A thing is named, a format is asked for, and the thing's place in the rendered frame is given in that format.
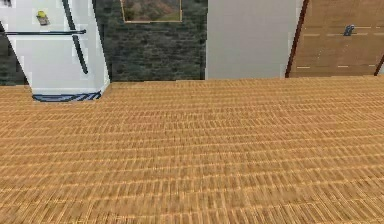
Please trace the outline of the framed landscape picture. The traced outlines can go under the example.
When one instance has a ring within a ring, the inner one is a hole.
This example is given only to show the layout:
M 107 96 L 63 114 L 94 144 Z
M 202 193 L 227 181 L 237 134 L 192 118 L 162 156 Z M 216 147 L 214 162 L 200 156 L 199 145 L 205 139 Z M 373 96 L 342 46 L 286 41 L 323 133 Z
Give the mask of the framed landscape picture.
M 120 0 L 125 23 L 181 22 L 182 0 Z

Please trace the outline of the white fridge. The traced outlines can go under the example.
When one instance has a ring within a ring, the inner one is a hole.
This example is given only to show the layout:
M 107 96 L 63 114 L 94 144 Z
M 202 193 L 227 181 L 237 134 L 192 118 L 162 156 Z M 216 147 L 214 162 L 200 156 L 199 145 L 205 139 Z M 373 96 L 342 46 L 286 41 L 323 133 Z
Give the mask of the white fridge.
M 0 0 L 0 23 L 32 97 L 40 102 L 94 100 L 110 84 L 93 0 L 68 0 L 76 30 L 70 30 L 61 0 Z M 36 18 L 44 11 L 50 24 Z M 72 36 L 80 40 L 88 74 L 82 68 Z

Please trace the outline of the brown wooden room door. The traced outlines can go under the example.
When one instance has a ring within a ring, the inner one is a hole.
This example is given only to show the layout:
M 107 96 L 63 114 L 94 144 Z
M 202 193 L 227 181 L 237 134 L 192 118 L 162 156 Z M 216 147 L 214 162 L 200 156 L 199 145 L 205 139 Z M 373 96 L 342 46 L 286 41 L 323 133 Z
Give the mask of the brown wooden room door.
M 302 1 L 287 78 L 376 76 L 383 64 L 384 0 Z

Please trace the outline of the yellow fridge magnet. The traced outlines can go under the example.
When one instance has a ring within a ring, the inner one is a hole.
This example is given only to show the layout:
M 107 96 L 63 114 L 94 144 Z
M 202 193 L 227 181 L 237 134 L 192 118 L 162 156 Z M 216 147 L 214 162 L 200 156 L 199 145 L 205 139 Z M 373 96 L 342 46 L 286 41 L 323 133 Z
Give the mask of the yellow fridge magnet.
M 38 19 L 41 26 L 47 26 L 50 24 L 48 16 L 44 11 L 38 11 L 36 18 Z

